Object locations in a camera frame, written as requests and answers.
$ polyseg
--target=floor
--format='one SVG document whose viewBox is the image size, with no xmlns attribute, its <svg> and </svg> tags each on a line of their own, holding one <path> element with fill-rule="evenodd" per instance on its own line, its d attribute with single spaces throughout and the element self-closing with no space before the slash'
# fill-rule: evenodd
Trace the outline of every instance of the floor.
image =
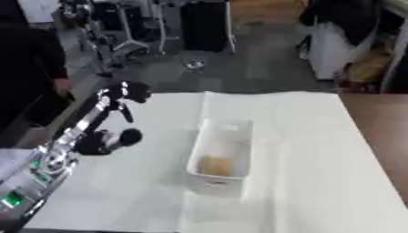
<svg viewBox="0 0 408 233">
<path fill-rule="evenodd" d="M 220 54 L 179 52 L 180 42 L 174 41 L 168 45 L 167 55 L 157 55 L 153 51 L 153 55 L 141 56 L 139 63 L 118 70 L 114 80 L 144 82 L 156 93 L 332 91 L 332 83 L 318 82 L 310 65 L 298 58 L 294 47 L 300 42 L 301 35 L 294 23 L 240 23 L 236 25 L 235 34 L 238 39 L 236 55 L 229 51 Z M 68 56 L 73 92 L 78 99 L 84 99 L 106 80 L 93 74 L 90 58 L 78 51 L 73 32 L 61 36 Z M 200 70 L 186 68 L 185 64 L 192 59 L 202 60 L 205 67 Z M 65 231 L 25 229 L 21 232 Z"/>
</svg>

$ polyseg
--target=robotic hand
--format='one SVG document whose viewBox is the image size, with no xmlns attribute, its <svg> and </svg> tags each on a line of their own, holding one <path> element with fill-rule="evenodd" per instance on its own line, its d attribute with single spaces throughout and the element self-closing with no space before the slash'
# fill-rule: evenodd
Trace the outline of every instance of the robotic hand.
<svg viewBox="0 0 408 233">
<path fill-rule="evenodd" d="M 0 227 L 8 227 L 0 229 L 21 228 L 41 208 L 77 165 L 78 154 L 70 153 L 77 142 L 95 131 L 110 111 L 120 111 L 127 122 L 133 122 L 123 99 L 145 103 L 150 96 L 149 86 L 122 82 L 90 97 L 51 142 L 36 148 L 24 165 L 1 177 Z"/>
</svg>

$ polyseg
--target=white table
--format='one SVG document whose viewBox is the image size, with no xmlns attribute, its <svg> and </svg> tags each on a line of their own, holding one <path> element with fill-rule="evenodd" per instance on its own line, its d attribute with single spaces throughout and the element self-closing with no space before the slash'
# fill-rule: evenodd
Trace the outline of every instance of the white table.
<svg viewBox="0 0 408 233">
<path fill-rule="evenodd" d="M 83 157 L 30 228 L 408 232 L 408 211 L 336 95 L 157 94 L 129 106 L 143 142 L 112 157 Z M 241 200 L 203 197 L 184 186 L 205 117 L 255 122 Z M 121 115 L 102 126 L 127 127 Z"/>
</svg>

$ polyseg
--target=metal stand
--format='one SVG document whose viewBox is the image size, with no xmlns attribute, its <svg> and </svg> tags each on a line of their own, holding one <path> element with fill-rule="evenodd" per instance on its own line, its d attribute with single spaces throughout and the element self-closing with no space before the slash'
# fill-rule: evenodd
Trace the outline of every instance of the metal stand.
<svg viewBox="0 0 408 233">
<path fill-rule="evenodd" d="M 235 43 L 237 42 L 237 39 L 235 38 L 235 35 L 232 34 L 232 20 L 231 20 L 231 5 L 230 1 L 227 1 L 226 3 L 227 7 L 227 14 L 226 14 L 226 22 L 227 22 L 227 34 L 228 34 L 228 39 L 229 39 L 229 45 L 231 48 L 231 53 L 236 54 L 237 50 L 235 47 Z"/>
<path fill-rule="evenodd" d="M 125 29 L 127 40 L 123 42 L 122 44 L 120 44 L 119 46 L 115 47 L 114 50 L 117 52 L 118 50 L 123 49 L 124 47 L 127 47 L 127 46 L 131 46 L 131 45 L 145 47 L 147 50 L 150 50 L 150 46 L 148 44 L 141 42 L 141 41 L 137 41 L 133 38 L 129 23 L 128 23 L 128 17 L 126 16 L 126 6 L 122 3 L 118 3 L 117 8 L 119 12 L 120 21 Z"/>
</svg>

